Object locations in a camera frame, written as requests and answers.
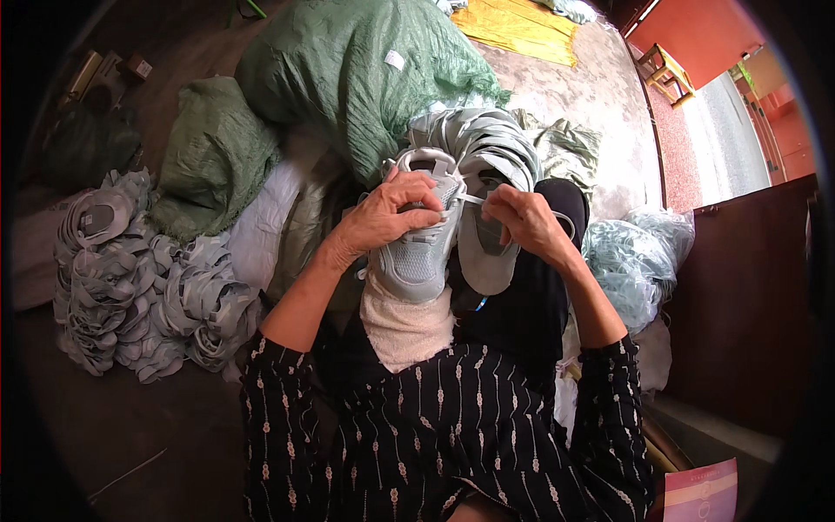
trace hand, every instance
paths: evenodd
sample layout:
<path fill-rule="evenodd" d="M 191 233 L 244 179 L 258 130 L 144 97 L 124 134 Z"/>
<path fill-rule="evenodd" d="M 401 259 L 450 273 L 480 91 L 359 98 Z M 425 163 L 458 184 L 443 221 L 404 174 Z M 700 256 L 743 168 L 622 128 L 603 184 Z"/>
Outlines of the hand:
<path fill-rule="evenodd" d="M 501 221 L 501 245 L 514 241 L 551 265 L 577 251 L 541 194 L 502 183 L 484 201 L 481 216 Z"/>
<path fill-rule="evenodd" d="M 348 215 L 322 243 L 321 250 L 345 271 L 359 256 L 387 245 L 408 231 L 436 225 L 443 210 L 432 193 L 435 181 L 422 172 L 400 172 L 392 167 L 386 179 Z M 422 209 L 397 209 L 407 203 L 423 203 Z"/>

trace shoe upper piece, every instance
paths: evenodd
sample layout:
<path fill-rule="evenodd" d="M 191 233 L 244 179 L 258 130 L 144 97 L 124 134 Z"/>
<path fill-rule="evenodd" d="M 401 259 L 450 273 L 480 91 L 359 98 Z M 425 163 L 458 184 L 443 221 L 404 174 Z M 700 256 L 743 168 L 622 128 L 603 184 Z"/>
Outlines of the shoe upper piece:
<path fill-rule="evenodd" d="M 383 287 L 405 302 L 437 298 L 446 286 L 446 266 L 456 241 L 467 185 L 452 156 L 441 150 L 421 148 L 403 151 L 397 158 L 403 171 L 420 170 L 436 181 L 433 193 L 441 200 L 442 220 L 434 226 L 410 231 L 375 249 L 369 262 Z M 419 207 L 404 206 L 401 211 Z"/>

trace woman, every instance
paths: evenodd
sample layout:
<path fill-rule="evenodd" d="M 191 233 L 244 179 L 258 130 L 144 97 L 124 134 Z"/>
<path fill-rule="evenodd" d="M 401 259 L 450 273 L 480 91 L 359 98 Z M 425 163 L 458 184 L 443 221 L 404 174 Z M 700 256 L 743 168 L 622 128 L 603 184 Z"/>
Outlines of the woman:
<path fill-rule="evenodd" d="M 643 520 L 654 491 L 637 347 L 579 253 L 589 207 L 568 181 L 534 193 L 501 185 L 487 198 L 483 218 L 523 250 L 510 287 L 462 321 L 449 349 L 392 374 L 357 316 L 339 338 L 320 331 L 360 255 L 438 223 L 433 184 L 418 172 L 389 176 L 323 241 L 256 335 L 242 394 L 251 518 Z M 417 201 L 423 208 L 397 213 Z M 574 242 L 552 208 L 575 223 Z M 570 449 L 553 420 L 566 293 L 584 346 Z M 337 412 L 331 429 L 325 403 Z"/>

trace black cloth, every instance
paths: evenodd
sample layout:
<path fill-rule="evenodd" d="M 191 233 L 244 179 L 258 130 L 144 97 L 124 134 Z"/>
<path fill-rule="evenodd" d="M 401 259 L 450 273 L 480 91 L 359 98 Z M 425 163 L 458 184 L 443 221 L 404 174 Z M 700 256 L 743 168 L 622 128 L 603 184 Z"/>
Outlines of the black cloth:
<path fill-rule="evenodd" d="M 576 194 L 584 214 L 558 208 L 581 235 L 588 206 Z M 315 354 L 327 394 L 313 384 L 311 354 L 256 337 L 242 393 L 251 518 L 444 520 L 478 491 L 524 521 L 643 520 L 654 489 L 637 347 L 626 337 L 583 351 L 568 450 L 553 419 L 564 285 L 522 252 L 506 292 L 463 322 L 454 347 L 396 375 L 361 323 L 342 338 L 323 328 Z M 529 313 L 508 312 L 516 306 Z M 332 436 L 320 424 L 320 396 L 338 414 Z"/>

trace wooden stool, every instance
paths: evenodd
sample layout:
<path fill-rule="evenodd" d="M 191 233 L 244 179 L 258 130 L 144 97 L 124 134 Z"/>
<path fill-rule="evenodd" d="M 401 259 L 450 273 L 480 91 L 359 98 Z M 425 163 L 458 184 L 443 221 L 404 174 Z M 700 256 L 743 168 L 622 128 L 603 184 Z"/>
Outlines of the wooden stool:
<path fill-rule="evenodd" d="M 651 76 L 646 79 L 646 84 L 655 85 L 658 90 L 666 94 L 672 102 L 673 109 L 696 96 L 696 90 L 693 89 L 690 75 L 657 43 L 638 60 L 638 65 L 645 64 L 649 64 L 653 71 Z M 678 92 L 675 92 L 675 95 L 671 94 L 667 89 L 670 86 L 674 86 L 674 88 L 677 86 L 681 96 L 679 97 Z"/>

